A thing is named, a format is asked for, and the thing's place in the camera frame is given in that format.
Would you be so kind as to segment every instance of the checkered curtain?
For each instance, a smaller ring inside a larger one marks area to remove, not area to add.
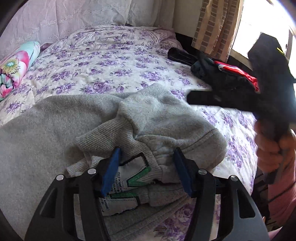
[[[242,14],[243,0],[203,0],[192,47],[227,61]]]

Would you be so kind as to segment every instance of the metal bolt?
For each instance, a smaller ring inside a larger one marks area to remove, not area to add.
[[[63,174],[57,175],[56,179],[57,179],[58,181],[61,181],[61,180],[64,179],[64,175],[63,175]]]
[[[198,173],[201,174],[201,175],[206,175],[207,174],[207,170],[205,170],[205,169],[199,169],[198,170]]]
[[[88,174],[95,174],[96,173],[96,169],[94,169],[94,168],[88,169],[87,173]]]
[[[239,179],[237,178],[237,176],[232,175],[230,176],[230,179],[233,180],[234,182],[238,181]]]

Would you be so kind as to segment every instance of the red clothing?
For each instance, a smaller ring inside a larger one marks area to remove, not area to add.
[[[272,199],[276,195],[280,194],[283,190],[287,189],[295,182],[295,162],[291,163],[290,165],[291,167],[287,168],[286,172],[283,174],[281,180],[278,183],[268,185],[269,199]],[[269,203],[268,207],[271,218],[274,219],[278,225],[284,225],[296,207],[296,185]],[[280,229],[269,232],[270,239],[272,239],[279,230]]]

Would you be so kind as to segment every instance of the pink clothing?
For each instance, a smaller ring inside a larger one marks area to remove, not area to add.
[[[295,162],[290,164],[281,180],[273,185],[268,185],[268,198],[272,199],[282,191],[286,190],[295,182]],[[274,219],[279,226],[283,226],[290,217],[292,211],[296,207],[296,185],[289,191],[276,198],[268,205],[271,218]],[[280,229],[269,233],[272,239]]]

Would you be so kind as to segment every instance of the hand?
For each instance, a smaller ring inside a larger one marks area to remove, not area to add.
[[[263,172],[268,173],[278,169],[280,163],[283,161],[283,156],[279,154],[280,149],[287,150],[284,167],[295,161],[296,135],[294,131],[289,131],[276,143],[263,136],[259,121],[255,123],[254,130],[257,133],[255,143],[258,146],[256,153],[258,167]]]

